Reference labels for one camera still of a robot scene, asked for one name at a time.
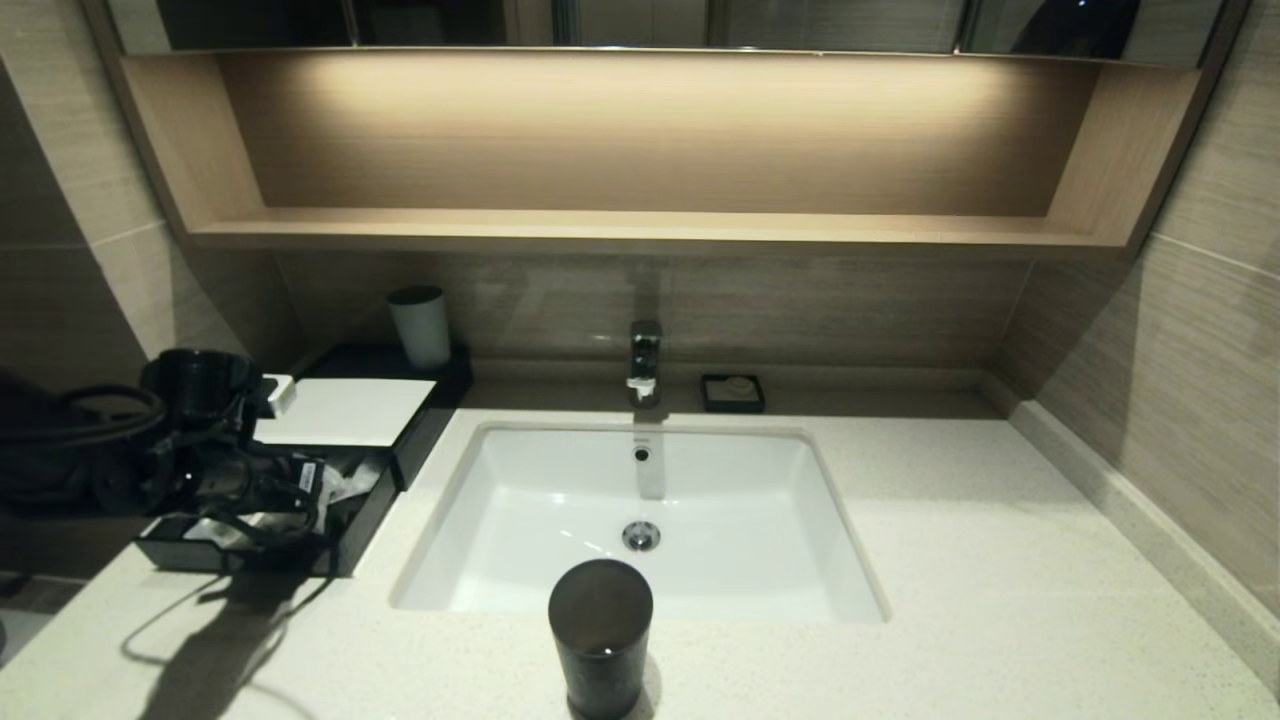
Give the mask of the black soap dish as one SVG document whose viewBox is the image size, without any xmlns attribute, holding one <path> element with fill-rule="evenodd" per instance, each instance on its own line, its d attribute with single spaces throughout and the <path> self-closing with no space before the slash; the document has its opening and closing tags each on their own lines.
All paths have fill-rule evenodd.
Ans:
<svg viewBox="0 0 1280 720">
<path fill-rule="evenodd" d="M 751 377 L 756 383 L 758 396 L 735 397 L 727 395 L 722 388 L 722 380 L 735 374 L 707 374 L 701 378 L 701 398 L 707 413 L 714 414 L 763 414 L 767 407 L 765 395 L 759 379 Z"/>
</svg>

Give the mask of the mirror cabinet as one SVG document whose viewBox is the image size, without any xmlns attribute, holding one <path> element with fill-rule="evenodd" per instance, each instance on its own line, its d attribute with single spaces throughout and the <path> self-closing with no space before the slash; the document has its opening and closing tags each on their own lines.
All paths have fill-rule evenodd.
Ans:
<svg viewBox="0 0 1280 720">
<path fill-rule="evenodd" d="M 128 55 L 320 47 L 974 54 L 1190 68 L 1226 0 L 102 0 Z"/>
</svg>

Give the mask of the dark grey tumbler cup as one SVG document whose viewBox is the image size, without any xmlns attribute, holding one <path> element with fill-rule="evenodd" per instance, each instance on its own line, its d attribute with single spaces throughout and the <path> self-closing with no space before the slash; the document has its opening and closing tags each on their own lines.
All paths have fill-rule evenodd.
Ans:
<svg viewBox="0 0 1280 720">
<path fill-rule="evenodd" d="M 547 615 L 575 712 L 621 720 L 632 711 L 654 610 L 645 577 L 616 559 L 581 562 L 556 583 Z"/>
</svg>

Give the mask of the small white sachet packet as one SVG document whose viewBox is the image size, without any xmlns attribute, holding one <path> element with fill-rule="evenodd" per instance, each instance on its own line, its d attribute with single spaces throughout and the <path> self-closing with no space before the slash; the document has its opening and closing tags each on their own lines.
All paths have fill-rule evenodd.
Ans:
<svg viewBox="0 0 1280 720">
<path fill-rule="evenodd" d="M 384 454 L 360 451 L 328 454 L 321 457 L 321 461 L 329 462 L 334 468 L 340 468 L 346 474 L 347 486 L 342 489 L 344 496 L 342 501 L 371 492 L 388 464 L 387 455 Z"/>
</svg>

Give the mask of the chrome faucet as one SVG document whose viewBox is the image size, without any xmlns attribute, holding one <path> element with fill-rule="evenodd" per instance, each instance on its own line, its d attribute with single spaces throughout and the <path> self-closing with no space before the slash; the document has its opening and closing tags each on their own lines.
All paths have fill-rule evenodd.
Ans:
<svg viewBox="0 0 1280 720">
<path fill-rule="evenodd" d="M 659 356 L 662 327 L 654 320 L 637 320 L 630 327 L 628 373 L 626 387 L 635 409 L 654 407 L 659 402 Z"/>
</svg>

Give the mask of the light wooden wall shelf niche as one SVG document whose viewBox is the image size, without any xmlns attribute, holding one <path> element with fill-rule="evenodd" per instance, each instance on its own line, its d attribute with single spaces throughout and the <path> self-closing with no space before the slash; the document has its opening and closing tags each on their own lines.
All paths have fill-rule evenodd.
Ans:
<svg viewBox="0 0 1280 720">
<path fill-rule="evenodd" d="M 1197 67 L 974 54 L 320 47 L 128 55 L 159 201 L 219 249 L 1133 252 L 1249 0 Z"/>
</svg>

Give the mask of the white cup with dark rim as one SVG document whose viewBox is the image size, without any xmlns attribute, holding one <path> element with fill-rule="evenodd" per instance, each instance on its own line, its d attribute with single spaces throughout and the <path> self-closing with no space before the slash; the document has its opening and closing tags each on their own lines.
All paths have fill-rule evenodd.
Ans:
<svg viewBox="0 0 1280 720">
<path fill-rule="evenodd" d="M 451 332 L 443 288 L 416 284 L 387 296 L 396 332 L 410 365 L 428 372 L 451 361 Z"/>
</svg>

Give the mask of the white ceramic sink basin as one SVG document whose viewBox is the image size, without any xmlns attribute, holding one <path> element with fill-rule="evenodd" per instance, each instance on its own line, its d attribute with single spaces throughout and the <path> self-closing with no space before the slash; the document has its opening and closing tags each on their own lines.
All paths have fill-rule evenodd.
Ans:
<svg viewBox="0 0 1280 720">
<path fill-rule="evenodd" d="M 631 521 L 662 539 L 634 552 Z M 392 596 L 397 609 L 544 614 L 616 559 L 662 619 L 882 624 L 888 610 L 812 442 L 796 434 L 483 427 Z"/>
</svg>

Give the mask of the long clear toothbrush pack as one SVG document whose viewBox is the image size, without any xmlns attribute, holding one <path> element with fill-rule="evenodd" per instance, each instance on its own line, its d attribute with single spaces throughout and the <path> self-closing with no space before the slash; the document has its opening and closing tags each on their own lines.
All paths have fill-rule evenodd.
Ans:
<svg viewBox="0 0 1280 720">
<path fill-rule="evenodd" d="M 253 546 L 253 541 L 242 530 L 209 518 L 196 520 L 182 539 L 211 543 L 220 550 L 248 550 Z"/>
</svg>

